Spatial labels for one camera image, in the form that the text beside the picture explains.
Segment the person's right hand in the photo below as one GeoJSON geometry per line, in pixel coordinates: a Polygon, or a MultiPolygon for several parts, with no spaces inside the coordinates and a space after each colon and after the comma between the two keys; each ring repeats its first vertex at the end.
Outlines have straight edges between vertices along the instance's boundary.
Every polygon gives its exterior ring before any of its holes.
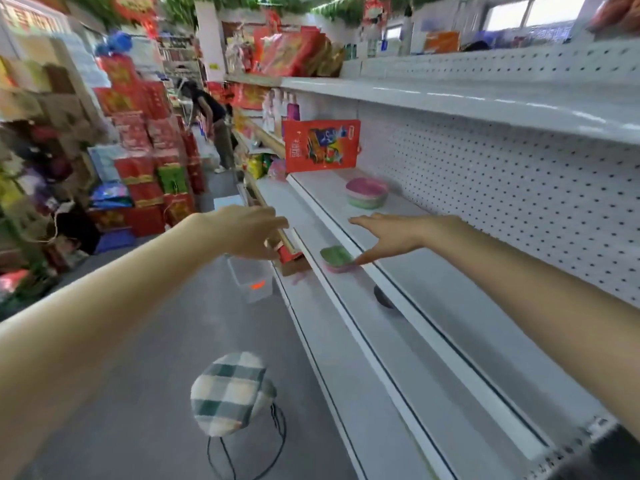
{"type": "Polygon", "coordinates": [[[396,257],[428,248],[437,219],[435,216],[373,214],[351,217],[349,223],[367,230],[378,239],[375,245],[386,244],[389,257],[396,257]]]}

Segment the pile of red gift packets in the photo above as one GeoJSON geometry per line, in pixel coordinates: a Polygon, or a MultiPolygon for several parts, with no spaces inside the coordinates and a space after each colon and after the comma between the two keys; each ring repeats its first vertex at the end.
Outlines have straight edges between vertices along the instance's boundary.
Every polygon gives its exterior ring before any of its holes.
{"type": "Polygon", "coordinates": [[[251,74],[265,77],[339,76],[346,46],[332,42],[316,27],[300,31],[254,32],[251,74]]]}

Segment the small red hanging ornament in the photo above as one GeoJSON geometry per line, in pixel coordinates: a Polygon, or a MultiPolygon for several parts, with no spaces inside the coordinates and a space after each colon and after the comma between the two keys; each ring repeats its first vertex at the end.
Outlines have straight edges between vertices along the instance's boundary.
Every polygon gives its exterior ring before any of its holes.
{"type": "Polygon", "coordinates": [[[377,26],[382,29],[387,24],[391,0],[364,0],[361,25],[377,26]]]}

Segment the shelf of assorted goods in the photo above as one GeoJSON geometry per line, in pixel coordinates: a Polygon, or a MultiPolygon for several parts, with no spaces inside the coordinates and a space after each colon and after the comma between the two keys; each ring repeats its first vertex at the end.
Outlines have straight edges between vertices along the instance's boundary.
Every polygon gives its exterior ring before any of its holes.
{"type": "Polygon", "coordinates": [[[17,55],[0,55],[0,322],[48,294],[100,241],[86,209],[102,117],[76,61],[96,65],[70,41],[17,34],[17,55]]]}

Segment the person's left hand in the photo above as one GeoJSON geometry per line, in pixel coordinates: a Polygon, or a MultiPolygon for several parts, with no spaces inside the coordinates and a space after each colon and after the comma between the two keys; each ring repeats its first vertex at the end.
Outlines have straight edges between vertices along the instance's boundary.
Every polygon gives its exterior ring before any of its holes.
{"type": "Polygon", "coordinates": [[[222,255],[252,259],[253,244],[267,242],[288,227],[288,219],[272,207],[239,205],[197,214],[193,224],[198,249],[212,260],[222,255]]]}

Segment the green and pink soap dish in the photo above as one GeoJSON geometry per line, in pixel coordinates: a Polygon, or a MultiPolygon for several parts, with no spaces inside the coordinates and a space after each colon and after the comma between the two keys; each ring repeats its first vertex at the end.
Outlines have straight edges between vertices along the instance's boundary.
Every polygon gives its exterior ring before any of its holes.
{"type": "Polygon", "coordinates": [[[320,250],[320,256],[327,271],[334,274],[346,273],[354,267],[354,258],[341,245],[320,250]]]}

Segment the stack of red gift boxes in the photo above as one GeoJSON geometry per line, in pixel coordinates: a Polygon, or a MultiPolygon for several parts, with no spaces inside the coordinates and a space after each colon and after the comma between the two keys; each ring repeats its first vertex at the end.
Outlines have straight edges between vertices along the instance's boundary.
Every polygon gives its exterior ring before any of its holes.
{"type": "Polygon", "coordinates": [[[118,203],[94,195],[90,215],[104,232],[123,230],[135,238],[164,233],[196,213],[196,197],[205,192],[196,140],[174,111],[164,80],[142,74],[128,55],[101,55],[96,62],[109,85],[93,92],[117,142],[96,145],[90,154],[102,171],[104,193],[118,203]]]}

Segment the stacked pink and green dishes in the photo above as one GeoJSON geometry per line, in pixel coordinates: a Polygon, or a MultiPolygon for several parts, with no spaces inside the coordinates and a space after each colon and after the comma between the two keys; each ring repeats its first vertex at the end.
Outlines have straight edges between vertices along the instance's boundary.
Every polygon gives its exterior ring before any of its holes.
{"type": "Polygon", "coordinates": [[[348,181],[345,189],[348,203],[365,210],[381,208],[388,196],[388,185],[382,180],[370,177],[353,178],[348,181]]]}

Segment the small red carton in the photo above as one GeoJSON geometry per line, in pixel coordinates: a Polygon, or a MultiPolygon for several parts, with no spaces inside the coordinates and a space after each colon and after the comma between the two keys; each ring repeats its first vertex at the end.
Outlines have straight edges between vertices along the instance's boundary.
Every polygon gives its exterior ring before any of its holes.
{"type": "Polygon", "coordinates": [[[290,252],[284,242],[280,242],[276,250],[279,258],[277,268],[284,277],[304,273],[309,270],[310,266],[302,252],[290,252]]]}

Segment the yellow green snack packets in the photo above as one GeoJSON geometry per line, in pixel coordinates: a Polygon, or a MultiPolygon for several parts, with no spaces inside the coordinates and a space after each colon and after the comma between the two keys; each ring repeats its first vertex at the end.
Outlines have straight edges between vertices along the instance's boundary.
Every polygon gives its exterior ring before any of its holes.
{"type": "Polygon", "coordinates": [[[267,176],[269,168],[274,159],[271,153],[252,153],[245,158],[245,171],[254,179],[258,180],[267,176]]]}

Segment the blue plastic crate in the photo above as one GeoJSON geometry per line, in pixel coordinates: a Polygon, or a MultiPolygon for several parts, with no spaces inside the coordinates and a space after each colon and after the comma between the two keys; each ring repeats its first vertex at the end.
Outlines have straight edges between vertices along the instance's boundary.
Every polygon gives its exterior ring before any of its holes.
{"type": "Polygon", "coordinates": [[[130,228],[122,228],[105,232],[98,241],[94,255],[108,251],[130,248],[136,245],[136,236],[130,228]]]}

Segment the green leaf garland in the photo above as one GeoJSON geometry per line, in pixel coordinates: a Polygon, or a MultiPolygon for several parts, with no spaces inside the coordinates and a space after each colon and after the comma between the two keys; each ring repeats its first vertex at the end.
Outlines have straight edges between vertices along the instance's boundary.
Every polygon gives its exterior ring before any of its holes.
{"type": "MultiPolygon", "coordinates": [[[[260,11],[274,9],[279,15],[322,15],[331,21],[341,20],[347,26],[355,27],[362,21],[366,0],[158,0],[161,12],[167,19],[178,25],[195,28],[197,26],[195,3],[212,2],[217,10],[247,9],[260,11]]],[[[425,4],[440,0],[381,0],[390,3],[392,13],[400,13],[407,5],[420,8],[425,4]]]]}

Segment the red hanging festive ornament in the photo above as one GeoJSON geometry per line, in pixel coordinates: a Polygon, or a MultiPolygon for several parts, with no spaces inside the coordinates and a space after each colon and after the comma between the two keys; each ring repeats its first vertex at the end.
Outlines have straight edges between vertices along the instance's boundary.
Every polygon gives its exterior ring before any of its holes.
{"type": "Polygon", "coordinates": [[[116,11],[126,20],[139,23],[151,39],[158,39],[157,0],[113,0],[116,11]]]}

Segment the window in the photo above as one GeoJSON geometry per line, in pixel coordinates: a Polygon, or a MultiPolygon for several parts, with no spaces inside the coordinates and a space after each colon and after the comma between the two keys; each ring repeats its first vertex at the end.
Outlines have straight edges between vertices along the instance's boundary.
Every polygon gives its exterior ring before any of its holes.
{"type": "Polygon", "coordinates": [[[517,0],[489,5],[482,30],[502,31],[574,22],[585,0],[517,0]]]}

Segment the person's left forearm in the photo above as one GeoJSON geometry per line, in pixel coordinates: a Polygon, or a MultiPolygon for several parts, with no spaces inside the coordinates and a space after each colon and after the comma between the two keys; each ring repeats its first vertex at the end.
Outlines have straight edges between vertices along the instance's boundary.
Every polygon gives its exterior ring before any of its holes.
{"type": "Polygon", "coordinates": [[[94,394],[149,311],[209,260],[228,219],[189,217],[0,325],[0,480],[16,480],[94,394]]]}

